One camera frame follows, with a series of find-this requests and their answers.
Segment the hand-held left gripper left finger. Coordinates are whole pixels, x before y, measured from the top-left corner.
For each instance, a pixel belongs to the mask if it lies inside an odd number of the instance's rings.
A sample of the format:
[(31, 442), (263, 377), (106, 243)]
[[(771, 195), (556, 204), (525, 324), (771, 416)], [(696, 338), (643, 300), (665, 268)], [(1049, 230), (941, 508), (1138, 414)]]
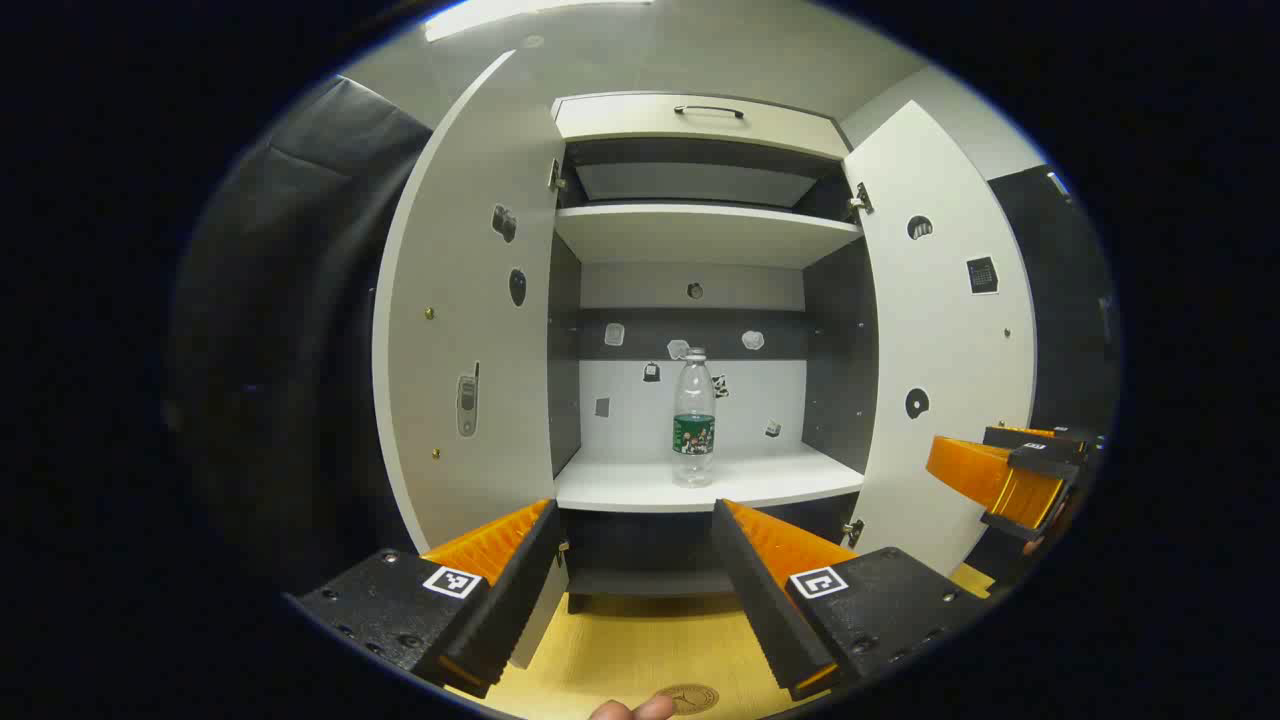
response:
[(311, 539), (285, 588), (342, 641), (434, 685), (484, 697), (516, 660), (563, 539), (553, 498), (444, 523), (416, 512), (424, 552)]

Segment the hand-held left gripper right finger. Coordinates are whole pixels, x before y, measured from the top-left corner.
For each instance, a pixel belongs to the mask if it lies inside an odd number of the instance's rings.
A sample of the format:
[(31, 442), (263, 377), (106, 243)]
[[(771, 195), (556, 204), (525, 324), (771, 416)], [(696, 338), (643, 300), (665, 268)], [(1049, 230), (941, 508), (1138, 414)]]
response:
[(902, 550), (855, 553), (721, 498), (712, 542), (780, 688), (861, 688), (972, 628), (984, 600)]

